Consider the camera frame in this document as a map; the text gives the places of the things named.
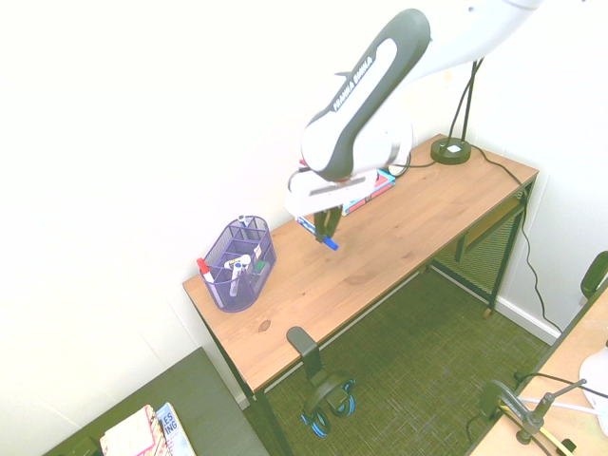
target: purple mesh pen holder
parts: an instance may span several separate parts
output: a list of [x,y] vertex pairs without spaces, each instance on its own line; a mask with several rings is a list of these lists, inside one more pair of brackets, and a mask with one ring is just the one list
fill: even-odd
[[[205,257],[214,282],[203,278],[219,309],[232,313],[244,311],[256,302],[276,263],[266,220],[255,216],[239,219],[224,228]],[[242,269],[234,278],[235,260],[239,259]]]

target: green carpet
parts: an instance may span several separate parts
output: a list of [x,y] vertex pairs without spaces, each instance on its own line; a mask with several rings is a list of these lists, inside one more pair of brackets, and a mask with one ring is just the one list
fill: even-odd
[[[328,371],[356,379],[356,410],[333,416],[321,439],[300,418],[312,390],[300,368],[267,396],[295,456],[463,455],[466,421],[485,382],[514,387],[548,346],[435,272],[418,275],[321,352]],[[252,408],[245,415],[272,455],[280,454]],[[482,432],[478,420],[473,439]]]

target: wooden table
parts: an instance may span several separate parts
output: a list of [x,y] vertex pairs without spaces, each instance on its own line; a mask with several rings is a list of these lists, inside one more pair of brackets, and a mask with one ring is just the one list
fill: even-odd
[[[411,164],[430,162],[430,146],[439,138],[414,148]],[[524,185],[531,186],[538,173],[488,157]],[[302,327],[317,343],[327,340],[471,227],[495,219],[493,211],[518,190],[504,170],[473,150],[458,166],[410,169],[393,189],[342,218],[333,236],[337,252],[315,242],[295,221],[276,228],[275,268],[257,302],[243,312],[218,309],[200,275],[183,287],[245,394],[255,393],[276,425],[264,387],[300,358],[286,338],[291,327]]]
[[[590,355],[605,347],[608,338],[608,280],[581,311],[580,319],[575,319],[564,335],[554,344],[554,351],[541,361],[535,371],[546,373],[570,381],[579,380],[580,365]],[[523,389],[520,396],[541,398],[546,392],[554,392],[566,387],[563,383],[546,378],[535,377]],[[581,389],[574,389],[559,397],[556,402],[573,404],[590,408],[591,405]],[[526,404],[529,409],[534,405]],[[569,438],[577,448],[578,456],[598,456],[608,454],[608,436],[599,427],[598,418],[587,413],[552,407],[544,417],[544,427],[559,441]],[[511,456],[543,455],[544,452],[533,442],[528,446],[520,444],[515,433],[519,429],[505,417],[502,417],[471,452],[472,456]],[[542,436],[536,436],[541,443],[558,454],[555,447]]]

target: stack of books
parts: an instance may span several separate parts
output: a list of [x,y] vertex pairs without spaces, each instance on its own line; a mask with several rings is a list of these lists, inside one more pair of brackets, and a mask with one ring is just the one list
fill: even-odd
[[156,412],[141,408],[107,430],[100,444],[104,456],[196,456],[169,403]]

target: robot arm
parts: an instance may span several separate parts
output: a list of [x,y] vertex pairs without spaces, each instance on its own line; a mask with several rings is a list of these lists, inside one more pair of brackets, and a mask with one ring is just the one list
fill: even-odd
[[541,3],[463,3],[471,25],[445,40],[433,40],[432,25],[418,9],[398,13],[354,69],[340,74],[342,86],[304,129],[301,150],[306,166],[290,177],[287,210],[295,217],[321,213],[371,194],[375,170],[404,162],[413,146],[411,124],[391,109],[390,96],[431,73],[486,56]]

